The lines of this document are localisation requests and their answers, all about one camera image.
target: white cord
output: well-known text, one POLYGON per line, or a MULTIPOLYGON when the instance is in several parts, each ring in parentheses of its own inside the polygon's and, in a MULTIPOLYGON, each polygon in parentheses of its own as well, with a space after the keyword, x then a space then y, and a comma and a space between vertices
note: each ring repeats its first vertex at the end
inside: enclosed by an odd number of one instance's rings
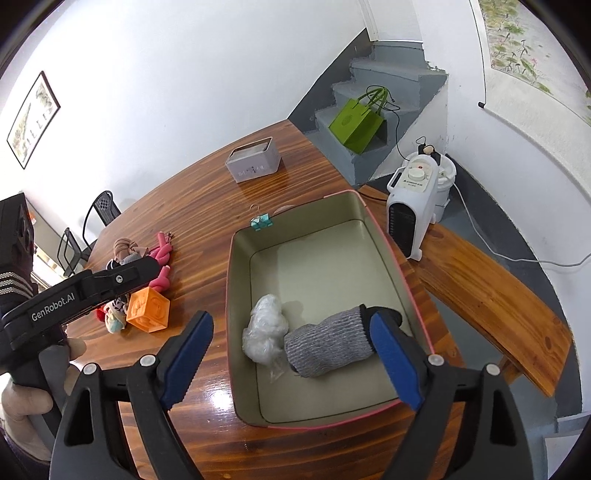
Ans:
MULTIPOLYGON (((451 181, 450 178, 448 178, 447 175, 445 175, 444 172, 441 172, 443 175, 443 177, 447 178, 448 180, 451 181)), ((470 223, 472 224, 472 228, 474 229, 474 231, 476 232, 476 234, 478 235, 478 237, 480 237, 480 240, 482 240, 484 242, 484 244, 486 245, 487 249, 490 250, 490 252, 493 255, 496 255, 497 257, 501 257, 504 258, 505 260, 509 260, 510 262, 529 262, 529 263, 548 263, 550 265, 556 265, 557 267, 578 267, 580 265, 583 265, 590 257, 591 257, 591 253, 589 253, 584 259, 582 259, 580 262, 578 263, 571 263, 571 264, 562 264, 562 263, 557 263, 557 262, 552 262, 550 260, 529 260, 528 258, 510 258, 510 257, 506 257, 505 255, 501 255, 497 252, 495 252, 491 246, 486 242, 486 240, 484 240, 484 238, 482 238, 482 235, 478 232, 478 230, 476 229, 476 225, 474 225, 474 221, 472 220, 472 215, 470 215, 470 211, 468 210, 468 207, 466 206, 466 202, 464 201, 464 197, 462 195, 462 192, 460 192, 460 189, 457 187, 456 183, 453 183, 453 186, 456 188, 457 192, 460 194, 460 200, 462 201, 464 208, 466 209, 466 213, 468 214, 468 219, 470 220, 470 223)))

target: dark sleeve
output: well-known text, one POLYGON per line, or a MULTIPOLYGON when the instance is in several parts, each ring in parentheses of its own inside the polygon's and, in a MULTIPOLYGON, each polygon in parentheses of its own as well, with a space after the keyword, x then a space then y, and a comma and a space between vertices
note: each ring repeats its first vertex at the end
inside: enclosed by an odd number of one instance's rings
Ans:
POLYGON ((49 463, 23 452, 0 428, 0 472, 11 480, 47 480, 49 463))

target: gray tissue box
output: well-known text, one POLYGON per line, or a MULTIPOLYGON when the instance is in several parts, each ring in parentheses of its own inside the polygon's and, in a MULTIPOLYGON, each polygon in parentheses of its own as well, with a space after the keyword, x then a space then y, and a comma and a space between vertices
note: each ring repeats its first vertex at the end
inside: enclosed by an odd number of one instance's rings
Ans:
POLYGON ((275 173, 281 156, 272 137, 235 148, 226 166, 237 183, 275 173))

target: blue gripper pad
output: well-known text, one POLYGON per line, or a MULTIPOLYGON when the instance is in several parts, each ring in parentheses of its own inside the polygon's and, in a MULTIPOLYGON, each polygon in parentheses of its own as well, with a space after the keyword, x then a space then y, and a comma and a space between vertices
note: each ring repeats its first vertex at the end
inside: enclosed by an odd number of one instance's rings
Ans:
POLYGON ((407 336, 383 312, 371 317, 369 334, 400 400, 417 411, 424 401, 422 390, 427 369, 420 360, 421 356, 426 356, 425 353, 416 340, 407 336))
POLYGON ((160 403, 165 411, 183 401, 212 339, 212 316, 197 312, 183 333, 169 338, 160 349, 157 376, 163 385, 160 403))

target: green tote bag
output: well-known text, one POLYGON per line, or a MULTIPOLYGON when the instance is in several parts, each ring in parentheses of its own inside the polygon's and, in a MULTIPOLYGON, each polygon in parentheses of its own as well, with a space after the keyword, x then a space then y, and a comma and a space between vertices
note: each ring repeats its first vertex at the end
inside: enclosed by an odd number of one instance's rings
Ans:
POLYGON ((380 113, 388 101, 388 95, 387 88, 379 87, 357 100, 349 100, 330 124, 330 131, 345 147, 357 154, 363 153, 384 122, 380 113), (369 97, 369 103, 359 103, 365 97, 369 97), (378 105, 377 112, 371 109, 372 105, 378 105))

